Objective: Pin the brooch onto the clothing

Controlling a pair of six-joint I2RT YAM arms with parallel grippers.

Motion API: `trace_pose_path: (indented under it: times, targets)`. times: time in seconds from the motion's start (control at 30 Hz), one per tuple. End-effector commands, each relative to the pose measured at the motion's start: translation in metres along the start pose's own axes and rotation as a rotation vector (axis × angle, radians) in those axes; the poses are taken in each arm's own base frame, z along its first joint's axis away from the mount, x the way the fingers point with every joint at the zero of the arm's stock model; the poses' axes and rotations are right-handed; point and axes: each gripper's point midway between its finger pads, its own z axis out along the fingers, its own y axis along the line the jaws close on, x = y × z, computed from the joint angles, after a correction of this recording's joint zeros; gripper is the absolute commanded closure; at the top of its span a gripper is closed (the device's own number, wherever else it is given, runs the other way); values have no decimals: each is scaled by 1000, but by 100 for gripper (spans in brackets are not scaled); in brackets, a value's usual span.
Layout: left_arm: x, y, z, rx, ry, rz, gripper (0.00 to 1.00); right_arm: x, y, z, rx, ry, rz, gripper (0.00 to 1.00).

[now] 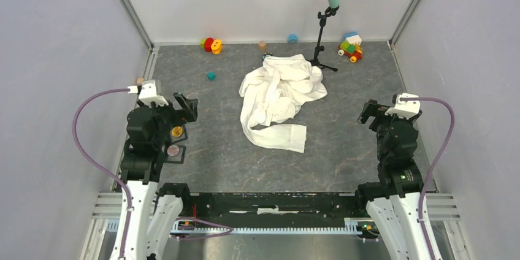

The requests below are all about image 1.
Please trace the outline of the white button shirt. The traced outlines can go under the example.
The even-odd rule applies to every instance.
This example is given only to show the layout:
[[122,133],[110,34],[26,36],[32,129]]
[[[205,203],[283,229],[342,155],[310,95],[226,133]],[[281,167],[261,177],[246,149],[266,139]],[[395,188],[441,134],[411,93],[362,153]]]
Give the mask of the white button shirt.
[[303,55],[268,56],[248,73],[239,88],[243,98],[240,123],[245,137],[262,148],[303,153],[304,125],[288,124],[301,107],[327,96],[323,73]]

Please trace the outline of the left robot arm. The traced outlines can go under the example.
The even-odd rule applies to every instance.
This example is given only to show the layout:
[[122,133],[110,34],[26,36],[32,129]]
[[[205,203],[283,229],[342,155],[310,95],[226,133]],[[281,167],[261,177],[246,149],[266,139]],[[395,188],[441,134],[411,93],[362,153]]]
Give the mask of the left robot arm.
[[197,99],[175,93],[180,104],[156,101],[139,105],[127,115],[128,139],[124,144],[120,179],[123,198],[111,259],[161,259],[174,222],[188,214],[193,200],[186,184],[159,186],[161,170],[168,162],[167,149],[187,139],[174,137],[175,128],[197,120]]

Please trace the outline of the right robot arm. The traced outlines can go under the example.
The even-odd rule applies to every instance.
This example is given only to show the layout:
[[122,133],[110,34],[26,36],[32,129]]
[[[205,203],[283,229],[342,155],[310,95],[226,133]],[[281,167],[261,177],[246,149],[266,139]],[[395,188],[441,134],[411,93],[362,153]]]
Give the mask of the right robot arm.
[[441,259],[426,208],[422,175],[415,163],[421,115],[419,104],[397,101],[393,107],[375,100],[364,104],[357,119],[377,138],[378,182],[356,190],[354,208],[370,216],[392,259]]

